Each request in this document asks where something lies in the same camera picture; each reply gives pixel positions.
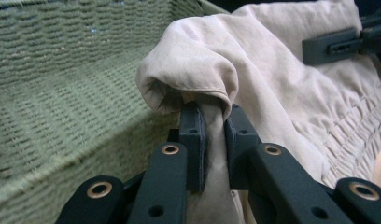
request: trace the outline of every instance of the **clamp jaw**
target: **clamp jaw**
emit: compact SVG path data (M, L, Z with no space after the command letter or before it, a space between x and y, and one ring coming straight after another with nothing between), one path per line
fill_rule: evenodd
M356 54L381 53L381 15L361 18L360 35L355 28L302 42L303 63L319 65L351 58Z
M206 138L196 103L185 105L179 130L153 152L148 169L122 183L97 176L84 182L56 224L186 221L186 190L203 191ZM248 190L259 224L381 223L381 188L344 178L335 189L313 180L282 146L262 143L239 105L225 122L231 189Z

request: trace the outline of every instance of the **green wicker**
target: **green wicker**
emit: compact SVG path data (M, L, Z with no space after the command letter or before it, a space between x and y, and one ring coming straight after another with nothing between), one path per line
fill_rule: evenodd
M53 223L95 175L145 169L178 115L152 113L134 75L203 0L0 0L0 223Z

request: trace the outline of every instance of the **metal grommet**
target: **metal grommet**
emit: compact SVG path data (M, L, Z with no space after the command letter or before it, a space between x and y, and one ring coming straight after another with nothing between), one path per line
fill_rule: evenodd
M277 147L271 147L267 146L263 149L267 154L270 154L272 156L278 156L281 154L281 149Z
M162 148L162 153L166 155L174 155L174 154L177 154L178 151L179 151L179 147L172 146L172 145L165 146L164 148Z
M98 182L88 188L89 198L99 199L105 197L112 190L112 184L109 182Z
M357 196L369 200L369 201L377 201L380 199L379 193L371 187L358 183L351 182L349 184L350 190L355 193Z

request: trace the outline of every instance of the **white fabric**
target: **white fabric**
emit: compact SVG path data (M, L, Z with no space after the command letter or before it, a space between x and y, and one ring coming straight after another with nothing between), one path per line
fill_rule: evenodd
M196 100L207 124L205 192L192 195L188 223L252 223L230 192L223 122L243 107L262 142L286 147L317 181L371 179L381 149L381 65L366 56L311 67L302 40L361 29L351 0L248 5L232 15L173 22L136 77L157 111ZM183 98L170 94L182 92Z

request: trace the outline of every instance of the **shirred fabric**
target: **shirred fabric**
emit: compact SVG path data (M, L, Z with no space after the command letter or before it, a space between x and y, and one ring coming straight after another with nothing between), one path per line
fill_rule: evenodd
M262 142L286 147L330 187L344 176L371 180L381 149L381 65L359 55L315 67L302 63L302 40L352 27L361 29L350 0L247 5L232 15L187 18L166 29L138 68L136 83L147 104L163 113L196 100L207 120L223 122L231 103L239 104ZM216 113L205 108L211 102ZM221 123L209 125L209 141L224 136ZM243 214L233 209L238 194L224 197L231 195L222 177L226 148L208 150L216 157L209 158L205 193L190 200L190 223L241 223ZM235 203L238 211L241 206ZM245 207L244 219L252 223L249 214Z

